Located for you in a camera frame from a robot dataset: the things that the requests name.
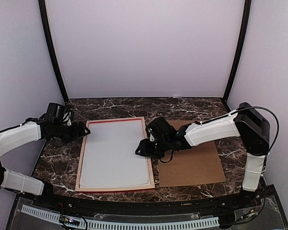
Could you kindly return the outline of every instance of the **white page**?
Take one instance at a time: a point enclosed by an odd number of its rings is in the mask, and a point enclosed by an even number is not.
[[[135,154],[144,138],[142,121],[91,123],[86,137],[80,188],[149,184],[147,159]]]

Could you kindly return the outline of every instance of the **white wall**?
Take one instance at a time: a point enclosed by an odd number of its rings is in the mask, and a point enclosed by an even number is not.
[[[244,0],[47,0],[70,98],[222,97]]]
[[[0,130],[40,117],[49,102],[62,103],[39,14],[38,1],[0,0]],[[4,167],[31,175],[43,141],[1,158]],[[0,230],[14,193],[0,190]]]
[[[270,108],[279,118],[279,139],[264,176],[268,184],[275,184],[288,218],[288,0],[252,2],[229,106],[236,108],[244,101]]]

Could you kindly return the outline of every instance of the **marble surface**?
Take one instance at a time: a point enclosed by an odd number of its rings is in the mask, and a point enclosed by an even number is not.
[[[220,99],[215,98],[117,98],[75,99],[67,106],[74,110],[75,120],[99,120],[144,116],[148,124],[163,116],[169,120],[204,121],[226,113]],[[238,193],[241,189],[246,152],[240,138],[215,141],[226,182],[184,187],[159,187],[158,162],[152,160],[156,189],[128,193],[75,192],[82,138],[62,147],[48,141],[37,162],[34,176],[54,185],[59,195],[93,200],[121,202],[185,201]]]

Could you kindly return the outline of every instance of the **white slotted strip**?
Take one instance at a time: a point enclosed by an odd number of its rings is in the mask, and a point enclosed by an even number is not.
[[[36,207],[23,205],[21,212],[26,213],[30,216],[43,219],[45,221],[60,224],[60,214],[53,211],[45,211]],[[136,224],[136,223],[116,223],[116,222],[105,222],[86,219],[88,230],[197,230],[218,227],[219,218],[207,218],[183,222],[172,222],[172,223],[153,223],[153,224]],[[85,229],[85,222],[83,219],[77,218],[80,221],[78,229]]]

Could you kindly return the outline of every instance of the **black pole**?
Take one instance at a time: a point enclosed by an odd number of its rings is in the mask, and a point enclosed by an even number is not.
[[[48,21],[48,17],[47,17],[45,0],[38,0],[38,3],[39,3],[40,16],[42,18],[42,24],[43,24],[43,28],[44,28],[45,38],[46,38],[46,42],[47,42],[48,51],[49,51],[51,63],[53,66],[53,70],[54,70],[54,73],[56,75],[57,82],[58,82],[62,97],[64,99],[64,102],[67,103],[69,98],[68,98],[68,95],[66,92],[66,88],[64,86],[63,78],[62,78],[60,68],[58,65],[57,56],[56,56],[56,53],[54,51],[54,46],[53,46],[51,33],[50,33],[49,21]]]
[[[225,92],[224,92],[224,95],[222,98],[224,103],[227,103],[232,85],[234,84],[234,80],[236,77],[236,73],[237,73],[237,69],[238,69],[238,65],[240,62],[240,57],[241,57],[241,53],[242,53],[242,49],[243,49],[244,39],[245,39],[245,35],[246,35],[246,29],[248,27],[248,21],[249,21],[250,10],[251,10],[251,2],[252,2],[252,0],[245,0],[245,2],[244,2],[242,23],[241,23],[236,53],[235,53],[234,61],[232,63],[232,67],[231,67],[229,79],[227,82],[227,86],[226,86],[226,89],[225,89]]]

